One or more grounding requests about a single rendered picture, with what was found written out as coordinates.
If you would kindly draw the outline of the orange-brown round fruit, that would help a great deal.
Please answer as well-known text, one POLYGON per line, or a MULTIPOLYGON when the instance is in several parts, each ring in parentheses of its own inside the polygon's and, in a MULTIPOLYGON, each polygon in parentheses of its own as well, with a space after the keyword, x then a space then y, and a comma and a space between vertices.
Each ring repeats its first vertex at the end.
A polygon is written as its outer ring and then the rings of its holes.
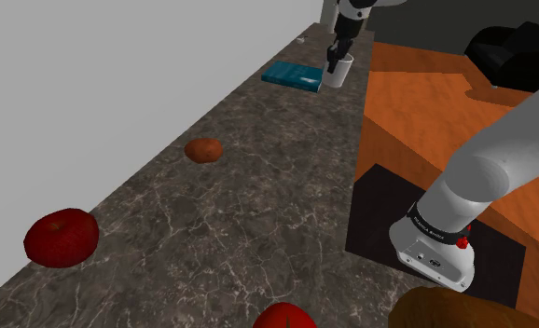
POLYGON ((215 138, 198 138, 188 142, 184 147, 185 155, 195 163, 211 163, 223 155, 223 146, 215 138))

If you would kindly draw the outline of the teal book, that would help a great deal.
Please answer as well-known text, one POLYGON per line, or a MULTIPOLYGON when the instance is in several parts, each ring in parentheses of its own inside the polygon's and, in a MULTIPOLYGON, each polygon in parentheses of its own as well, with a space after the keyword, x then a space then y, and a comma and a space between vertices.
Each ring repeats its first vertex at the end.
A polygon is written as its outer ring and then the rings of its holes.
POLYGON ((261 76, 261 80, 273 84, 318 92, 322 85, 323 70, 307 65, 276 61, 261 76))

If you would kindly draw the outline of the brown bread loaf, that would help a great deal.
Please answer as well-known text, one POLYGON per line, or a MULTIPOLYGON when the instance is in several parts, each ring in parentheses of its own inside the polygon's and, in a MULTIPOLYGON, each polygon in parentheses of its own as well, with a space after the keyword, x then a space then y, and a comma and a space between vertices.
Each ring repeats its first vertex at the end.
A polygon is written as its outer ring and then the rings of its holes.
POLYGON ((416 287, 397 300, 388 328, 539 328, 539 319, 451 289, 416 287))

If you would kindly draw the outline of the large red apple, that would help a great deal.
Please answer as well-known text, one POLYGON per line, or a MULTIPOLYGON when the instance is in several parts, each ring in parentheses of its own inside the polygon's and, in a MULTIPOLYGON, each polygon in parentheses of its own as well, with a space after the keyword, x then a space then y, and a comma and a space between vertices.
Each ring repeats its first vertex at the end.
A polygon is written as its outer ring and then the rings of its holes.
POLYGON ((98 241, 95 217, 80 209, 66 208, 33 223, 23 246, 27 257, 40 266, 68 268, 92 256, 98 241))

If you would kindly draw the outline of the white cup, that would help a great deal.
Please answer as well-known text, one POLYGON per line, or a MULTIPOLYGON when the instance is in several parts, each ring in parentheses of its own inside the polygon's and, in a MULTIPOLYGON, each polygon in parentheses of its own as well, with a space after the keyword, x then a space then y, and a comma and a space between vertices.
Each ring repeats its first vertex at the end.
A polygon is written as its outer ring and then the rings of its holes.
POLYGON ((322 84, 330 88, 340 88, 349 73, 354 57, 348 53, 342 60, 338 61, 333 73, 328 72, 329 62, 326 61, 323 70, 322 84))

